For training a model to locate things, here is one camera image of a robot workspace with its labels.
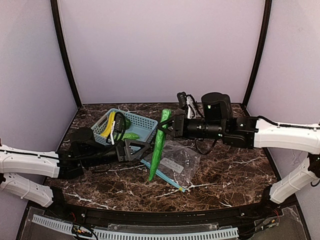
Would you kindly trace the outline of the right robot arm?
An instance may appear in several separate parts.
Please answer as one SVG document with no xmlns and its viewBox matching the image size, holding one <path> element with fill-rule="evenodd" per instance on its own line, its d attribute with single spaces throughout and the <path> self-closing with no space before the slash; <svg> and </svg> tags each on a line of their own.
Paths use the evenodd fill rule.
<svg viewBox="0 0 320 240">
<path fill-rule="evenodd" d="M 158 129 L 174 138 L 221 140 L 232 147 L 280 148 L 307 152 L 307 157 L 282 180 L 263 191 L 264 205 L 279 205 L 306 185 L 320 179 L 320 125 L 274 122 L 264 116 L 234 117 L 227 94 L 210 92 L 201 97 L 203 113 L 195 112 L 193 97 L 177 94 L 185 114 L 171 116 Z"/>
</svg>

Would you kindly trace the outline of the clear zip top bag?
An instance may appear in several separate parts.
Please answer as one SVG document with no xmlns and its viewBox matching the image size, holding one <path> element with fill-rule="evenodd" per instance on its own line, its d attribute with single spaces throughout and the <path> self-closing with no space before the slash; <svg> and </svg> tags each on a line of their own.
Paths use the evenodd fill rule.
<svg viewBox="0 0 320 240">
<path fill-rule="evenodd" d="M 176 141 L 164 143 L 156 175 L 173 187 L 186 188 L 192 185 L 192 178 L 200 166 L 201 155 Z"/>
</svg>

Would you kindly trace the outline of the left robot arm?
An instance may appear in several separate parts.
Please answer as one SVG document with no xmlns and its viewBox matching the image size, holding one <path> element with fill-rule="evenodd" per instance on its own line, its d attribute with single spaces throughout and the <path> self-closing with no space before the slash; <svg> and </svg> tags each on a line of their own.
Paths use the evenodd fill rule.
<svg viewBox="0 0 320 240">
<path fill-rule="evenodd" d="M 40 152 L 0 146 L 0 189 L 48 208 L 64 202 L 61 189 L 35 183 L 22 174 L 72 180 L 84 170 L 114 162 L 139 159 L 150 144 L 118 137 L 114 144 L 104 145 L 95 140 L 89 127 L 77 129 L 70 136 L 67 151 Z"/>
</svg>

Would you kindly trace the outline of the long green toy cucumber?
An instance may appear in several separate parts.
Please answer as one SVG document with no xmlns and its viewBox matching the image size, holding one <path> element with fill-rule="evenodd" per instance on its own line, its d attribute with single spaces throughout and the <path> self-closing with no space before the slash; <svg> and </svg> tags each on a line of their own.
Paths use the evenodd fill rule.
<svg viewBox="0 0 320 240">
<path fill-rule="evenodd" d="M 148 177 L 149 181 L 152 181 L 152 179 L 156 175 L 156 171 L 160 164 L 162 152 L 165 145 L 166 134 L 160 128 L 166 129 L 168 127 L 167 124 L 162 124 L 162 122 L 167 121 L 171 117 L 171 114 L 172 114 L 172 111 L 170 109 L 165 108 L 162 110 L 160 122 L 157 126 L 155 144 L 154 144 L 154 149 L 153 149 L 153 154 L 152 154 L 152 159 L 150 164 L 150 171 L 149 171 L 149 177 Z"/>
</svg>

